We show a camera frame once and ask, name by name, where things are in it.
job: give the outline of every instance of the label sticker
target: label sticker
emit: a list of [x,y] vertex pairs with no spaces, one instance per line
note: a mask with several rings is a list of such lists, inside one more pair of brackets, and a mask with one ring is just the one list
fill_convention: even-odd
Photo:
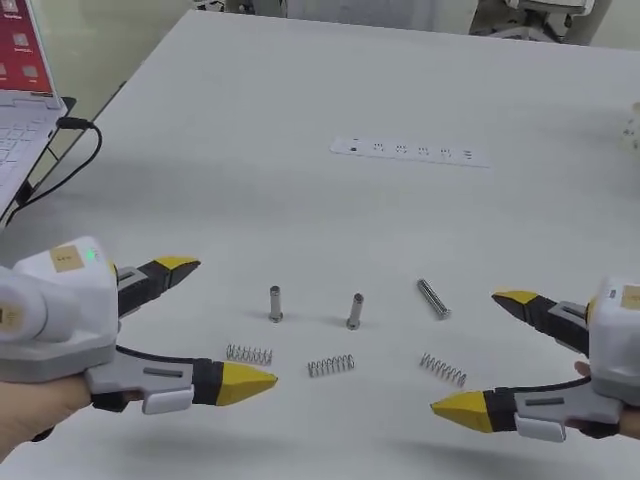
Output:
[[620,305],[627,310],[640,310],[640,286],[625,285]]
[[75,245],[54,248],[50,253],[53,267],[58,273],[84,268],[84,263],[82,263],[82,258]]
[[0,332],[15,333],[22,328],[22,310],[9,303],[0,302]]

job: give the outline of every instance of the laptop keyboard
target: laptop keyboard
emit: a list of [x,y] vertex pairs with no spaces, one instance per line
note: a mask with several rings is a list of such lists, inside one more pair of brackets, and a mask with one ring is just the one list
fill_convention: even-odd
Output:
[[11,174],[20,162],[33,161],[24,157],[30,142],[37,138],[43,128],[45,118],[29,121],[0,119],[0,186],[10,181]]

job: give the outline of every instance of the metal pin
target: metal pin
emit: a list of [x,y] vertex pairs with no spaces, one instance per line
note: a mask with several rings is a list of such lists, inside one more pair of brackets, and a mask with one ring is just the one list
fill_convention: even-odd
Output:
[[362,304],[364,296],[356,293],[353,296],[353,305],[351,305],[351,315],[347,319],[347,328],[349,330],[357,330],[360,327],[360,314],[362,313]]
[[436,311],[438,317],[440,317],[441,320],[444,320],[449,315],[451,315],[451,310],[449,310],[446,305],[442,303],[440,297],[438,297],[433,288],[431,288],[431,285],[429,285],[424,278],[418,280],[418,289],[420,290],[422,295],[424,295],[424,298],[427,299],[427,302],[429,302],[429,304]]
[[278,323],[282,320],[282,306],[280,305],[280,287],[274,285],[269,290],[269,294],[271,296],[271,312],[269,313],[269,319]]

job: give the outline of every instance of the laptop screen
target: laptop screen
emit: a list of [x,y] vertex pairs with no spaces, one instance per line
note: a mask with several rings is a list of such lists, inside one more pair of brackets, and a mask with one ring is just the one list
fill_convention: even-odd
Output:
[[54,93],[27,0],[0,0],[0,90]]

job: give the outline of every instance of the floor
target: floor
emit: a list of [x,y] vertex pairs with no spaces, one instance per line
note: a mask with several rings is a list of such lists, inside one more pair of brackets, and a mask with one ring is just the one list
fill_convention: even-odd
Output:
[[[135,72],[192,0],[32,0],[58,90],[78,98],[75,115],[92,118]],[[436,30],[463,33],[475,0],[433,0]],[[640,2],[616,0],[594,44],[640,49]],[[72,141],[61,135],[54,151]]]

